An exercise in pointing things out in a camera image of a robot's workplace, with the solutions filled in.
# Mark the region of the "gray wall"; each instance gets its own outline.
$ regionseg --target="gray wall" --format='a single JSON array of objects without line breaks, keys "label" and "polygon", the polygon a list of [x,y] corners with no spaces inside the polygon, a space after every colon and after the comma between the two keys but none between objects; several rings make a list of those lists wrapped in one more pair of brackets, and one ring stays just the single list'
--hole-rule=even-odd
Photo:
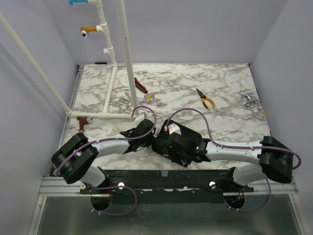
[{"label": "gray wall", "polygon": [[[287,0],[126,0],[134,62],[250,63]],[[44,0],[76,63],[110,62],[102,34],[84,39],[79,28],[99,24],[94,6]],[[124,62],[115,0],[104,11],[118,63]]]},{"label": "gray wall", "polygon": [[302,157],[294,176],[308,221],[313,221],[312,9],[312,0],[289,0],[251,67],[273,135]]},{"label": "gray wall", "polygon": [[[69,102],[76,66],[42,0],[1,1],[0,9]],[[1,24],[0,82],[0,234],[23,235],[65,115]]]}]

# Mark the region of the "blue faucet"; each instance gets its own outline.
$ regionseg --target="blue faucet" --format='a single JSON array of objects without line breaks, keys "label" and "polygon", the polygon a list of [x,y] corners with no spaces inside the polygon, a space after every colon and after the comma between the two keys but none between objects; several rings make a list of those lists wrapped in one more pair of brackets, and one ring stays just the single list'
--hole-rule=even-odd
[{"label": "blue faucet", "polygon": [[88,3],[88,0],[68,0],[69,5],[71,6],[74,5],[74,2],[87,2]]}]

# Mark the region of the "gray floor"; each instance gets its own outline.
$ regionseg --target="gray floor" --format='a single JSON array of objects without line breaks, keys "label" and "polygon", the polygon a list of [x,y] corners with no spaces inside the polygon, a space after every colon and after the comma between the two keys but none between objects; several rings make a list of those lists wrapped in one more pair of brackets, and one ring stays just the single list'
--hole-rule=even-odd
[{"label": "gray floor", "polygon": [[[254,209],[266,196],[249,196],[243,209]],[[124,212],[131,205],[113,205]],[[288,195],[273,195],[268,208],[253,214],[230,211],[223,204],[139,205],[124,217],[91,213],[89,198],[49,198],[40,235],[297,235]]]}]

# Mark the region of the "brown faucet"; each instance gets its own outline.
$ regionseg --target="brown faucet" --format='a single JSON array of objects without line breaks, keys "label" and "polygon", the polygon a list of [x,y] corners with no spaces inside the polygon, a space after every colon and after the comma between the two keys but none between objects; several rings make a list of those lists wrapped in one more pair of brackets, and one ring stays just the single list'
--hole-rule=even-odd
[{"label": "brown faucet", "polygon": [[79,120],[79,132],[84,132],[84,125],[92,123],[92,117],[77,117],[77,120]]}]

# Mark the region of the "marble countertop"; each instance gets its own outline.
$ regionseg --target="marble countertop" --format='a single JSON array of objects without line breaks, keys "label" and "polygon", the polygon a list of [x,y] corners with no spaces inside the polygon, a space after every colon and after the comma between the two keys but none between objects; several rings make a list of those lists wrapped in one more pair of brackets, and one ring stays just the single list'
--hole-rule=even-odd
[{"label": "marble countertop", "polygon": [[[101,112],[104,106],[111,65],[85,65],[74,110],[79,112]],[[144,93],[136,90],[139,105],[147,105],[157,115],[158,133],[163,122],[176,110],[189,107],[205,113],[212,136],[219,141],[261,141],[270,135],[266,118],[259,101],[246,107],[241,94],[252,93],[258,97],[247,64],[134,64],[135,77],[155,98],[147,100]],[[211,98],[216,107],[204,108],[196,91],[201,90]],[[130,113],[133,109],[125,65],[119,65],[109,107],[110,113]],[[150,120],[151,114],[145,111]],[[192,111],[182,111],[174,121],[185,125],[208,138],[202,117]],[[131,119],[96,119],[85,125],[89,138],[116,135],[134,127]],[[79,129],[78,121],[72,118],[67,140]],[[228,169],[247,163],[215,161],[191,163],[188,169]],[[145,148],[128,154],[113,154],[96,159],[94,166],[104,169],[184,169],[169,159]]]}]

